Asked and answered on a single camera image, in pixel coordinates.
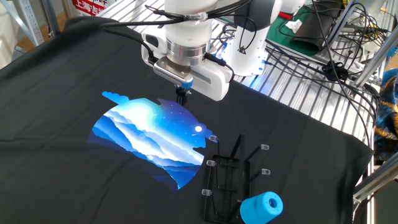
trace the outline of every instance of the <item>metal pole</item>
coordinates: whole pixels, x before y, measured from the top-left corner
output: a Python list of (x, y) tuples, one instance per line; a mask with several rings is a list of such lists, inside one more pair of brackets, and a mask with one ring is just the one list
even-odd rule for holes
[(6, 10), (10, 13), (10, 15), (15, 19), (15, 21), (19, 24), (19, 26), (21, 27), (21, 29), (24, 31), (24, 33), (26, 34), (26, 36), (29, 38), (29, 40), (30, 41), (32, 41), (32, 43), (35, 45), (35, 46), (38, 46), (38, 45), (40, 45), (41, 43), (43, 43), (44, 41), (43, 41), (43, 36), (41, 36), (41, 33), (40, 33), (40, 29), (39, 29), (39, 33), (38, 34), (36, 34), (35, 32), (34, 32), (34, 30), (35, 29), (33, 29), (34, 27), (30, 27), (30, 28), (28, 28), (25, 24), (24, 24), (24, 22), (22, 21), (22, 19), (18, 16), (18, 13), (17, 13), (17, 11), (13, 8), (13, 7), (11, 7), (9, 4), (8, 4), (8, 2), (6, 1), (6, 0), (0, 0), (0, 2), (4, 5), (4, 7), (6, 8)]
[(386, 42), (380, 47), (379, 51), (374, 55), (372, 60), (368, 63), (365, 69), (362, 71), (360, 76), (355, 80), (354, 85), (361, 88), (367, 80), (372, 76), (374, 71), (380, 66), (380, 64), (386, 59), (387, 52), (398, 44), (398, 27), (396, 27), (391, 35), (387, 38)]
[(65, 13), (65, 17), (67, 19), (71, 18), (68, 0), (61, 0), (61, 2), (62, 2), (63, 12)]
[(354, 189), (354, 200), (362, 202), (398, 176), (398, 153), (380, 166), (373, 174), (365, 178)]
[(60, 27), (58, 26), (57, 15), (55, 15), (54, 7), (52, 6), (51, 0), (40, 0), (43, 7), (44, 15), (49, 25), (49, 36), (54, 37), (61, 33)]

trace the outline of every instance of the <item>red sign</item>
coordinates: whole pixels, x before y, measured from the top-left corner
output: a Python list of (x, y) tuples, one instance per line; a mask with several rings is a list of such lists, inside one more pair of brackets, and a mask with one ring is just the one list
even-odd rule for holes
[(100, 6), (94, 3), (94, 0), (72, 0), (73, 5), (80, 11), (85, 12), (91, 16), (96, 16), (102, 10), (104, 6)]

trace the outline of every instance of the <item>printed graphic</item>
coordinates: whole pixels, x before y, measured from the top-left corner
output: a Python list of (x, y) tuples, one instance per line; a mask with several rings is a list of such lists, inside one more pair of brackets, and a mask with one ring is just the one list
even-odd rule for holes
[[(212, 135), (204, 124), (172, 101), (159, 99), (158, 105), (145, 98), (129, 100), (117, 93), (104, 92), (103, 96), (118, 105), (95, 123), (88, 142), (109, 147), (116, 143), (165, 170), (178, 189), (192, 180), (204, 159), (193, 149), (205, 148), (205, 138)], [(152, 177), (159, 182), (169, 179)]]

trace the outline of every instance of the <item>black fabric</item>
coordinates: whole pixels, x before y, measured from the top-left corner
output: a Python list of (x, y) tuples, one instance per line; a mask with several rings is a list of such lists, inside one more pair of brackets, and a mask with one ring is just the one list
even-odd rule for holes
[[(206, 165), (171, 192), (138, 171), (153, 164), (87, 144), (115, 106), (103, 91), (176, 98), (138, 43), (97, 29), (104, 21), (68, 21), (65, 32), (0, 70), (0, 222), (204, 223)], [(284, 211), (273, 224), (351, 223), (353, 189), (372, 154), (362, 142), (238, 83), (219, 102), (193, 91), (185, 107), (220, 138), (222, 154), (239, 133), (248, 149), (270, 145), (252, 159), (253, 170), (271, 170), (252, 194), (280, 195)], [(209, 159), (216, 144), (200, 152)]]

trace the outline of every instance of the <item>blue patterned cloth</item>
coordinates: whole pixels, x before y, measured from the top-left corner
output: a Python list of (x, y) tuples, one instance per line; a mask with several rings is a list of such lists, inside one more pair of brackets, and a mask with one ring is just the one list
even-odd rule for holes
[(398, 68), (384, 72), (381, 105), (374, 130), (375, 158), (387, 161), (398, 152)]

